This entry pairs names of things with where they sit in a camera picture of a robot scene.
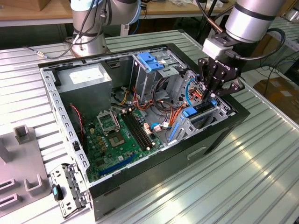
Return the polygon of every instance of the aluminum table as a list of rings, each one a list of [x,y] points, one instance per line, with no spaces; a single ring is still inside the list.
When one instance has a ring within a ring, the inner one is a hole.
[[[205,56],[177,30],[107,38],[112,52],[170,42],[194,61]],[[67,46],[37,48],[54,56]],[[70,158],[37,68],[45,61],[27,49],[0,51],[0,134],[20,124],[34,127],[49,173]],[[234,97],[250,115],[216,150],[97,223],[292,224],[299,216],[299,127],[248,85]],[[88,224],[93,213],[85,208],[63,220],[49,195],[0,218],[25,222]]]
[[[276,18],[270,28],[279,28],[285,32],[285,45],[294,51],[299,51],[299,23],[292,23],[284,18]],[[280,41],[280,35],[276,32],[269,33]]]

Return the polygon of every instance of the red cable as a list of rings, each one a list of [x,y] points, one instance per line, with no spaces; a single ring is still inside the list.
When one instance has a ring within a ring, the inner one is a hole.
[[[81,119],[81,115],[79,113],[79,111],[77,110],[76,107],[74,107],[73,105],[70,104],[70,106],[77,112],[77,115],[79,117],[80,120],[80,128],[81,128],[81,137],[82,137],[82,144],[83,144],[83,125],[82,125],[82,119]]]

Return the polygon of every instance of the cardboard box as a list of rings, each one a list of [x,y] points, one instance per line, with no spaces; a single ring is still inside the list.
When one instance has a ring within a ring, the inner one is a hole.
[[[0,0],[0,4],[41,11],[51,0]]]
[[[267,80],[254,85],[259,93],[264,94]],[[266,98],[289,118],[299,124],[299,87],[295,87],[282,77],[269,80]]]

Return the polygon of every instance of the blue pcie slot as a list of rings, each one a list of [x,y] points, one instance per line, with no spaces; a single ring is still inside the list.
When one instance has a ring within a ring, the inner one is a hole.
[[[104,169],[104,170],[100,171],[100,172],[99,172],[99,176],[102,176],[102,175],[104,175],[104,174],[110,173],[111,171],[114,171],[114,170],[116,170],[116,169],[119,168],[119,167],[122,167],[122,166],[124,166],[124,165],[127,165],[128,163],[130,163],[130,162],[132,161],[132,159],[133,159],[133,157],[134,157],[135,155],[136,155],[136,154],[130,156],[129,158],[127,158],[127,159],[125,159],[125,160],[123,160],[123,161],[121,161],[121,162],[119,162],[119,163],[117,163],[117,164],[115,164],[115,165],[113,165],[113,166],[107,168],[107,169]]]

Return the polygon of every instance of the wooden workbench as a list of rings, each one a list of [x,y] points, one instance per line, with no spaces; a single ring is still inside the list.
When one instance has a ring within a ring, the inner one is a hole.
[[[231,0],[224,4],[223,8],[216,8],[218,13],[235,3]],[[147,6],[147,19],[154,18],[176,18],[201,16],[199,8],[193,4],[177,6],[169,2],[149,2]],[[145,17],[142,11],[140,19]],[[72,23],[72,12],[68,0],[52,0],[41,12],[4,6],[0,9],[0,26],[24,26],[42,24]]]

